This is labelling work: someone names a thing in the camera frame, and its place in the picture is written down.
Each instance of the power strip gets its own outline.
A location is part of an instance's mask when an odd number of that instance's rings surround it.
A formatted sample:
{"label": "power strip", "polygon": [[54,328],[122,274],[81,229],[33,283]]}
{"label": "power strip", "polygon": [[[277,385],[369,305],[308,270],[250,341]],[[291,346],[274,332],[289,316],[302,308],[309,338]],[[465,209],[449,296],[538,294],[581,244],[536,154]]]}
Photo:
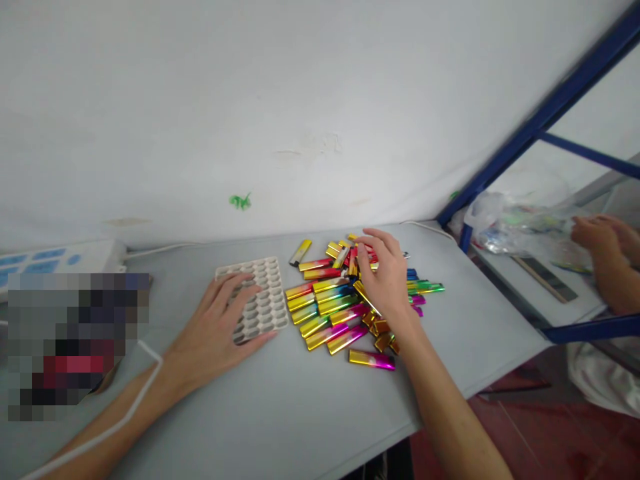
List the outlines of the power strip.
{"label": "power strip", "polygon": [[0,303],[9,296],[12,273],[122,273],[127,248],[118,240],[98,240],[0,256]]}

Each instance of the floor tile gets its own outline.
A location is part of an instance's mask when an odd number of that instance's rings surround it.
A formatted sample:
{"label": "floor tile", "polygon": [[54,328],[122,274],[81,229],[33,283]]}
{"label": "floor tile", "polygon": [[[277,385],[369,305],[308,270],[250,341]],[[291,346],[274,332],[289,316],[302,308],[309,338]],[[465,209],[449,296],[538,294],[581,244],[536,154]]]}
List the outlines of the floor tile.
{"label": "floor tile", "polygon": [[594,479],[640,479],[640,427],[628,422],[610,444],[606,457],[597,469]]}
{"label": "floor tile", "polygon": [[545,478],[586,478],[603,453],[576,424],[564,405],[505,404],[545,470]]}
{"label": "floor tile", "polygon": [[618,436],[630,418],[592,403],[574,403],[567,408],[578,426],[602,451]]}
{"label": "floor tile", "polygon": [[516,479],[538,479],[543,471],[500,402],[487,402],[479,397],[469,405],[489,434]]}
{"label": "floor tile", "polygon": [[415,480],[446,479],[440,460],[435,456],[431,441],[424,430],[411,436],[411,458]]}

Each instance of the left hand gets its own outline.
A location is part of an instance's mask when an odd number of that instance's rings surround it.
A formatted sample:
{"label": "left hand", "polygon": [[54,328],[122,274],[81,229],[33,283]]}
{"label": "left hand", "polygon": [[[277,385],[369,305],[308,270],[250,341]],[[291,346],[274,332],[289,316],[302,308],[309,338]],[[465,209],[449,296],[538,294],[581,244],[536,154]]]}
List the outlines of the left hand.
{"label": "left hand", "polygon": [[571,240],[589,250],[615,253],[620,250],[614,230],[602,222],[584,217],[574,217],[575,225],[571,230]]}
{"label": "left hand", "polygon": [[260,349],[277,334],[271,331],[244,345],[234,344],[231,336],[247,302],[262,288],[243,289],[227,306],[233,290],[250,274],[231,274],[213,280],[182,333],[164,355],[161,375],[173,382],[180,397],[188,395]]}

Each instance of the person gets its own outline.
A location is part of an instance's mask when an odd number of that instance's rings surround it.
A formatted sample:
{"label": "person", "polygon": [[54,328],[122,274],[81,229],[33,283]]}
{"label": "person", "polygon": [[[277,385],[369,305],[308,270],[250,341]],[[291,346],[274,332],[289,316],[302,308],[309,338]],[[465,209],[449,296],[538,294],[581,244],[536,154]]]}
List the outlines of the person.
{"label": "person", "polygon": [[[575,217],[571,238],[591,254],[595,283],[609,312],[600,318],[640,313],[640,233],[615,217]],[[640,339],[611,340],[640,359]],[[640,379],[590,343],[567,345],[569,378],[586,400],[640,418]]]}
{"label": "person", "polygon": [[[420,319],[407,298],[407,262],[398,241],[389,233],[365,229],[356,240],[362,282],[373,304],[387,320],[417,396],[420,414],[435,452],[452,479],[510,479],[509,468],[460,394],[436,354]],[[368,268],[363,245],[379,260],[376,273]],[[232,332],[247,301],[258,286],[246,288],[227,306],[233,290],[247,275],[228,275],[208,286],[192,318],[164,354],[164,364],[128,423],[112,436],[45,478],[106,478],[136,440],[164,412],[194,390],[246,360],[276,336],[269,332],[238,346]],[[118,422],[147,382],[154,367],[140,374],[122,393],[54,458],[100,435]]]}

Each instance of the blue metal frame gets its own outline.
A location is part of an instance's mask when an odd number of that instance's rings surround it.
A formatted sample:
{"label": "blue metal frame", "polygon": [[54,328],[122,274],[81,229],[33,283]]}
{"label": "blue metal frame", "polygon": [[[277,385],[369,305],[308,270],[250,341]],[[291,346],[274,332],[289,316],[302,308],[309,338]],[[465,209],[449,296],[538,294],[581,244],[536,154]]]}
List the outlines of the blue metal frame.
{"label": "blue metal frame", "polygon": [[597,150],[579,145],[578,143],[574,143],[564,138],[556,137],[555,135],[552,135],[550,133],[540,132],[538,133],[537,138],[544,142],[550,143],[551,145],[555,145],[556,147],[570,151],[571,153],[574,153],[576,155],[580,155],[581,157],[591,160],[592,162],[596,162],[612,170],[616,170],[623,175],[640,180],[640,167],[638,165],[634,165],[628,161],[619,160],[605,153],[601,153]]}
{"label": "blue metal frame", "polygon": [[579,323],[567,327],[540,330],[549,341],[560,344],[576,341],[607,340],[617,337],[639,336],[640,315],[626,315],[600,321]]}
{"label": "blue metal frame", "polygon": [[[547,133],[548,129],[638,43],[640,43],[640,0],[634,2],[614,28],[586,55],[572,74],[548,96],[531,118],[492,156],[486,166],[468,182],[462,192],[440,212],[437,218],[440,225],[444,227],[454,213],[470,204],[480,192],[486,190],[496,178],[502,175],[538,140],[568,150],[624,175],[640,179],[640,167],[632,163]],[[469,248],[472,232],[472,228],[465,224],[460,238],[460,248],[465,253]],[[554,343],[640,335],[640,315],[549,328],[542,330],[542,332]]]}

